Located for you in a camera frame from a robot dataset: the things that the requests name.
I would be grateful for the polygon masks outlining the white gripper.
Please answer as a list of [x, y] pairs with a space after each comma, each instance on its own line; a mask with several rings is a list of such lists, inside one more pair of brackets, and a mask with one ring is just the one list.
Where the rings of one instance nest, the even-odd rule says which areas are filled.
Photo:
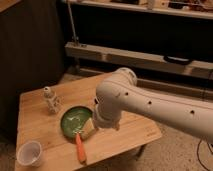
[[94, 124], [93, 119], [89, 118], [82, 128], [81, 137], [83, 140], [88, 139], [98, 131], [98, 127]]

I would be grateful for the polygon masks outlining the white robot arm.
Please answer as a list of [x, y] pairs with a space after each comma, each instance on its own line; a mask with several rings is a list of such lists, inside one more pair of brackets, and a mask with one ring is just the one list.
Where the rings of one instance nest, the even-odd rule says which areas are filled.
[[213, 103], [139, 88], [129, 68], [119, 68], [101, 81], [96, 99], [93, 120], [97, 127], [116, 127], [126, 111], [213, 143]]

